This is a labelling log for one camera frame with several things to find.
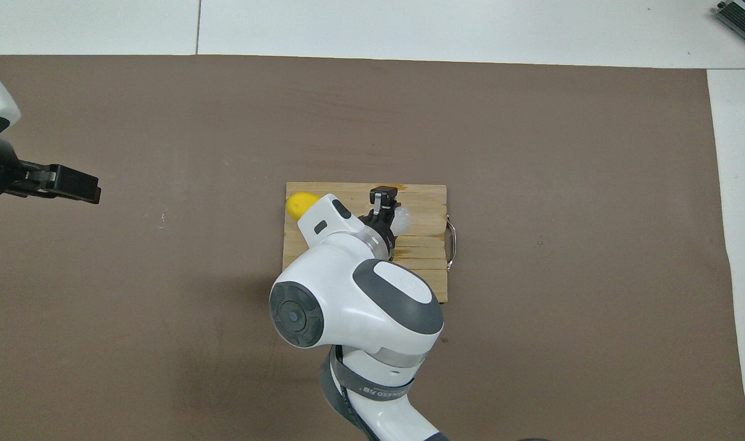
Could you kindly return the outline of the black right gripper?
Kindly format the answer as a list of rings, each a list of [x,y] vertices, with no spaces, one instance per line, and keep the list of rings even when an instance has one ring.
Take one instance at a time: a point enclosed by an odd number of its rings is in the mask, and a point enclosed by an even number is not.
[[[372,209],[366,214],[359,216],[358,220],[368,228],[375,231],[381,238],[385,251],[386,260],[394,259],[396,240],[390,231],[390,223],[394,217],[394,210],[398,206],[398,188],[392,186],[377,186],[369,191],[369,201]]]

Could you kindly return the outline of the wooden cutting board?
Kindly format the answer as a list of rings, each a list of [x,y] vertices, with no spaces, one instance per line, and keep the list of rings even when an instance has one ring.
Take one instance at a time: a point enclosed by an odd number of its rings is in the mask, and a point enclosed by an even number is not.
[[[333,194],[351,213],[364,215],[372,208],[369,190],[378,183],[289,182],[286,197],[297,192]],[[448,301],[447,187],[437,184],[401,184],[397,199],[411,215],[406,234],[396,239],[394,262],[424,278],[440,303]]]

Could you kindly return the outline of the yellow lemon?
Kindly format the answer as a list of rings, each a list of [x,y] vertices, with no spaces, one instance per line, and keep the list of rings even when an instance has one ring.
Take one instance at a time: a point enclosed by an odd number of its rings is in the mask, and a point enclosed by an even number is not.
[[[310,192],[296,192],[286,199],[286,214],[292,220],[298,221],[320,198]]]

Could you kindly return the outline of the brown table mat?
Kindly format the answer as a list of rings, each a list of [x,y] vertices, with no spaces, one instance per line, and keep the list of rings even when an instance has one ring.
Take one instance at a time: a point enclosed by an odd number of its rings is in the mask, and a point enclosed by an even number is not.
[[[0,56],[0,441],[365,441],[276,332],[289,181],[439,184],[445,329],[410,399],[451,441],[745,441],[705,70]]]

